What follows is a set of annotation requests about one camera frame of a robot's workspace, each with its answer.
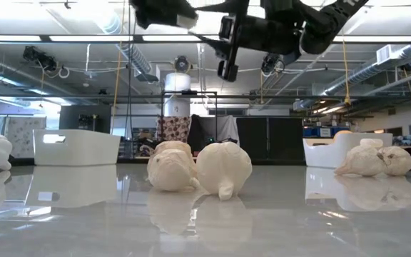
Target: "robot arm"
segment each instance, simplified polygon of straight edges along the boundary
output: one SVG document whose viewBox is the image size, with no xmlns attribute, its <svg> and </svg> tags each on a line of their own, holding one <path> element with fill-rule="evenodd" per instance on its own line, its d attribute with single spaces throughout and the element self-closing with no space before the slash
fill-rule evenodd
<svg viewBox="0 0 411 257">
<path fill-rule="evenodd" d="M 321 54 L 353 15 L 368 0 L 337 0 L 317 11 L 301 0 L 261 0 L 267 19 L 247 16 L 249 0 L 226 0 L 222 4 L 194 9 L 186 0 L 133 0 L 139 26 L 150 24 L 182 26 L 196 25 L 196 11 L 229 13 L 221 21 L 220 41 L 197 35 L 201 41 L 215 49 L 222 59 L 218 76 L 226 81 L 236 80 L 238 66 L 235 58 L 239 47 L 266 51 L 271 64 L 263 63 L 262 69 L 270 70 L 282 55 L 285 64 L 299 59 L 299 48 L 309 54 Z"/>
<path fill-rule="evenodd" d="M 347 21 L 369 0 L 337 0 L 316 11 L 298 1 L 306 25 L 300 46 L 309 54 L 321 54 L 333 42 Z"/>
</svg>

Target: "floral curtain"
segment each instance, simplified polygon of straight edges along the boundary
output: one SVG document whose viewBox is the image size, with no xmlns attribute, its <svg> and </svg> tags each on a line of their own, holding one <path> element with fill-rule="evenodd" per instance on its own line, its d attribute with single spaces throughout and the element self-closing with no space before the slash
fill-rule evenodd
<svg viewBox="0 0 411 257">
<path fill-rule="evenodd" d="M 159 117 L 156 133 L 159 141 L 187 142 L 191 117 Z"/>
</svg>

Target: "white plastic basket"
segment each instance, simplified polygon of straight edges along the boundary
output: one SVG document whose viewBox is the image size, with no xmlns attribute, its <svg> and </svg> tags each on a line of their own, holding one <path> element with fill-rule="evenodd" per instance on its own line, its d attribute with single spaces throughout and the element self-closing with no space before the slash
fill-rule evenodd
<svg viewBox="0 0 411 257">
<path fill-rule="evenodd" d="M 337 168 L 342 165 L 347 152 L 359 146 L 361 139 L 371 138 L 383 141 L 383 147 L 392 145 L 391 133 L 344 133 L 332 139 L 304 138 L 304 152 L 307 166 Z M 314 143 L 326 143 L 324 146 L 313 146 Z"/>
<path fill-rule="evenodd" d="M 61 167 L 36 166 L 26 204 L 77 208 L 114 199 L 116 165 Z"/>
<path fill-rule="evenodd" d="M 115 164 L 120 136 L 93 131 L 34 130 L 34 162 L 42 166 Z"/>
</svg>

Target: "white cylindrical tank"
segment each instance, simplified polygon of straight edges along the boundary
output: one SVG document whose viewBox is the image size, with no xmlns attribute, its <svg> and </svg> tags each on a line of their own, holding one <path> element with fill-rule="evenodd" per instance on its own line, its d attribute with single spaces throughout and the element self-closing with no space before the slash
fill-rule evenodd
<svg viewBox="0 0 411 257">
<path fill-rule="evenodd" d="M 169 91 L 182 91 L 191 88 L 191 77 L 188 74 L 172 73 L 166 76 L 164 87 L 166 94 Z M 190 116 L 190 99 L 164 99 L 164 116 L 166 117 L 188 117 Z"/>
</svg>

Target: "plush toy leg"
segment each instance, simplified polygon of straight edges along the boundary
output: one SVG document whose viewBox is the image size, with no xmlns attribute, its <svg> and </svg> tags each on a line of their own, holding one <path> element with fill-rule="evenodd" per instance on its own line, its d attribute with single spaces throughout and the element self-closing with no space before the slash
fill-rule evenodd
<svg viewBox="0 0 411 257">
<path fill-rule="evenodd" d="M 221 201 L 227 201 L 233 196 L 234 185 L 231 183 L 224 183 L 218 192 Z"/>
<path fill-rule="evenodd" d="M 196 189 L 202 188 L 202 186 L 199 184 L 199 181 L 198 181 L 197 178 L 191 178 L 190 183 L 191 183 L 191 186 L 196 188 Z"/>
</svg>

